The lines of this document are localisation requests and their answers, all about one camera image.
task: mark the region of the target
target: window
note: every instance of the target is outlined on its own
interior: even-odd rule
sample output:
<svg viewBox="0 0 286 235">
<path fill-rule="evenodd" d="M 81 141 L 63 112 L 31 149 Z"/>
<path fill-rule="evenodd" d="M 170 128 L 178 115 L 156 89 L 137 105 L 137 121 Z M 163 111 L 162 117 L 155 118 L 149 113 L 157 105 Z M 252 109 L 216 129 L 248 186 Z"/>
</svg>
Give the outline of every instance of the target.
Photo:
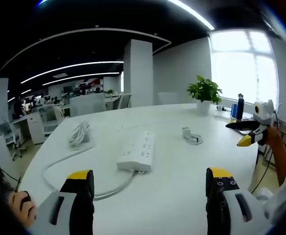
<svg viewBox="0 0 286 235">
<path fill-rule="evenodd" d="M 278 102 L 278 78 L 267 35 L 255 30 L 227 30 L 210 33 L 212 80 L 222 97 L 245 102 Z"/>
<path fill-rule="evenodd" d="M 124 92 L 124 80 L 123 80 L 123 72 L 121 73 L 121 76 L 120 76 L 120 85 L 121 85 L 121 92 Z"/>
</svg>

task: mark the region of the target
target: white cable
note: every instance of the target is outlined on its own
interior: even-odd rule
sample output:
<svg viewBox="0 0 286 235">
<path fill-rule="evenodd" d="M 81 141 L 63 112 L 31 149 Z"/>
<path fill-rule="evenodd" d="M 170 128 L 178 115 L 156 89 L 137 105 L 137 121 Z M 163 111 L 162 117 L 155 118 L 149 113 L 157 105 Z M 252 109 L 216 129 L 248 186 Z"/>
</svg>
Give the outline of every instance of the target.
<svg viewBox="0 0 286 235">
<path fill-rule="evenodd" d="M 87 121 L 83 121 L 80 123 L 80 125 L 78 127 L 76 127 L 73 131 L 72 131 L 72 136 L 69 138 L 69 144 L 71 147 L 77 148 L 79 147 L 83 142 L 87 142 L 90 141 L 90 136 L 89 136 L 89 123 Z M 46 170 L 48 170 L 50 167 L 54 166 L 55 164 L 58 164 L 62 161 L 65 161 L 71 157 L 74 157 L 80 153 L 83 153 L 91 148 L 93 148 L 95 145 L 91 144 L 86 148 L 83 149 L 78 149 L 77 151 L 74 151 L 72 154 L 66 156 L 65 158 L 58 160 L 50 165 L 48 165 L 44 170 L 43 170 L 43 179 L 46 182 L 46 184 L 52 188 L 54 191 L 58 191 L 57 188 L 55 188 L 46 178 L 44 173 L 46 172 Z M 122 191 L 124 188 L 126 188 L 130 182 L 132 181 L 133 176 L 135 175 L 135 171 L 131 171 L 131 176 L 129 179 L 126 180 L 126 182 L 124 182 L 122 185 L 111 189 L 109 191 L 100 193 L 100 194 L 95 194 L 94 197 L 94 201 L 99 201 L 99 200 L 103 200 L 105 198 L 111 197 L 117 193 L 119 193 L 120 191 Z"/>
<path fill-rule="evenodd" d="M 203 142 L 201 135 L 191 134 L 185 138 L 186 142 L 192 145 L 199 145 Z"/>
<path fill-rule="evenodd" d="M 88 142 L 90 138 L 89 133 L 89 123 L 87 121 L 82 121 L 78 127 L 73 131 L 71 138 L 69 139 L 69 144 L 71 147 L 79 146 L 83 141 Z"/>
<path fill-rule="evenodd" d="M 136 175 L 136 173 L 137 173 L 136 171 L 132 170 L 131 176 L 122 185 L 120 185 L 120 186 L 118 186 L 112 190 L 106 191 L 104 193 L 95 194 L 94 201 L 100 201 L 100 200 L 103 200 L 105 198 L 109 198 L 109 197 L 121 192 L 123 189 L 125 189 L 131 183 L 131 181 L 132 181 L 134 175 Z"/>
</svg>

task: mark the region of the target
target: ceiling light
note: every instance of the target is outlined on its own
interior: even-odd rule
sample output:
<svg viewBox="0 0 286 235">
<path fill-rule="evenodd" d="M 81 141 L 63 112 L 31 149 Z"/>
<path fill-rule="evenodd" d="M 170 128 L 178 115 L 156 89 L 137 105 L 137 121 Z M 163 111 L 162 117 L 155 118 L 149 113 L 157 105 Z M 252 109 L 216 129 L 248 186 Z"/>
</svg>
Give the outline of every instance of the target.
<svg viewBox="0 0 286 235">
<path fill-rule="evenodd" d="M 68 76 L 68 74 L 66 74 L 66 73 L 61 73 L 61 74 L 58 74 L 58 75 L 55 75 L 55 76 L 53 76 L 54 78 L 61 78 L 61 77 L 67 77 Z"/>
<path fill-rule="evenodd" d="M 65 67 L 61 67 L 61 68 L 58 68 L 58 69 L 54 69 L 54 70 L 50 70 L 50 71 L 46 71 L 46 72 L 40 73 L 40 74 L 35 75 L 35 76 L 31 77 L 31 78 L 28 78 L 27 80 L 24 80 L 21 84 L 23 84 L 23 83 L 25 83 L 25 82 L 33 79 L 33 78 L 36 78 L 38 76 L 47 74 L 49 72 L 54 72 L 54 71 L 57 71 L 57 70 L 62 70 L 62 69 L 71 68 L 71 67 L 75 67 L 75 66 L 95 65 L 95 64 L 123 64 L 123 63 L 124 63 L 123 61 L 99 61 L 99 62 L 89 62 L 89 63 L 83 63 L 83 64 L 69 65 L 69 66 L 65 66 Z"/>
<path fill-rule="evenodd" d="M 31 91 L 32 89 L 30 89 L 30 90 L 27 90 L 27 91 L 25 91 L 25 92 L 22 92 L 21 94 L 25 94 L 25 93 L 27 93 L 27 92 L 29 92 L 29 91 Z"/>
<path fill-rule="evenodd" d="M 15 97 L 11 98 L 10 100 L 8 100 L 7 102 L 10 102 L 11 100 L 13 100 Z"/>
<path fill-rule="evenodd" d="M 48 1 L 48 0 L 41 0 L 37 5 L 39 6 L 39 5 L 41 5 L 43 2 L 46 2 L 46 1 Z"/>
<path fill-rule="evenodd" d="M 174 3 L 175 5 L 183 8 L 185 11 L 191 13 L 193 16 L 195 16 L 199 21 L 201 21 L 205 26 L 207 26 L 210 30 L 214 30 L 215 28 L 204 18 L 202 17 L 200 14 L 198 14 L 196 11 L 194 11 L 192 8 L 190 8 L 188 5 L 185 5 L 184 3 L 182 3 L 179 0 L 168 0 L 172 3 Z"/>
<path fill-rule="evenodd" d="M 52 82 L 45 83 L 45 84 L 43 84 L 43 86 L 51 84 L 51 83 L 55 83 L 55 82 L 60 82 L 60 81 L 72 79 L 72 78 L 77 78 L 77 77 L 108 75 L 108 74 L 119 74 L 119 72 L 103 72 L 103 73 L 93 73 L 93 74 L 79 75 L 79 76 L 74 76 L 74 77 L 67 77 L 67 78 L 63 78 L 63 79 L 57 80 L 57 81 L 52 81 Z"/>
</svg>

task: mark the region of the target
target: power strip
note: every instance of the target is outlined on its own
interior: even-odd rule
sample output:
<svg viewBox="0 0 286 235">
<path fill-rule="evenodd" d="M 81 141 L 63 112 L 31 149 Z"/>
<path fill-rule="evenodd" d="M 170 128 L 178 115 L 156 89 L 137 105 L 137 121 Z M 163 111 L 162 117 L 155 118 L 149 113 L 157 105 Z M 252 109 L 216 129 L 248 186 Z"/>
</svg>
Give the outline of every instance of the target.
<svg viewBox="0 0 286 235">
<path fill-rule="evenodd" d="M 144 131 L 133 144 L 126 144 L 117 162 L 119 170 L 148 172 L 152 170 L 155 134 Z"/>
</svg>

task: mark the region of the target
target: white chair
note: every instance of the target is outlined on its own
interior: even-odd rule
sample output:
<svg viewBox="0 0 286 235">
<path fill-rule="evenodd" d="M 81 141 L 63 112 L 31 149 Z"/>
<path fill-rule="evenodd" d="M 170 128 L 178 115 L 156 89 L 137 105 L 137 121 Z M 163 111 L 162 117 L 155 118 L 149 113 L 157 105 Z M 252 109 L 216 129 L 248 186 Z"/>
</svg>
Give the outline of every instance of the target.
<svg viewBox="0 0 286 235">
<path fill-rule="evenodd" d="M 121 95 L 118 109 L 128 108 L 131 96 L 132 96 L 131 94 L 123 94 L 123 95 Z"/>
<path fill-rule="evenodd" d="M 38 107 L 37 112 L 43 122 L 45 137 L 48 137 L 64 120 L 61 108 L 54 104 Z"/>
<path fill-rule="evenodd" d="M 6 145 L 13 145 L 15 152 L 12 155 L 12 160 L 14 157 L 22 158 L 21 151 L 25 151 L 26 148 L 21 148 L 22 136 L 20 129 L 13 131 L 11 125 L 8 121 L 0 124 L 0 135 L 3 135 L 6 141 Z"/>
<path fill-rule="evenodd" d="M 106 111 L 105 94 L 88 94 L 70 99 L 70 116 L 80 116 Z"/>
<path fill-rule="evenodd" d="M 178 104 L 179 94 L 177 92 L 159 92 L 160 104 Z"/>
</svg>

